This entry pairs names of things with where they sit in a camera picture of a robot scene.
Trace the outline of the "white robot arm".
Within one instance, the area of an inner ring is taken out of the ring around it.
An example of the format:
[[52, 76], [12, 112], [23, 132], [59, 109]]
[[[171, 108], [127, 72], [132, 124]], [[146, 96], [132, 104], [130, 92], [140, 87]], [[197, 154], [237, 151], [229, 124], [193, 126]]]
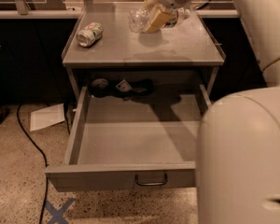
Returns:
[[196, 146], [199, 224], [280, 224], [280, 0], [232, 0], [266, 85], [213, 103]]

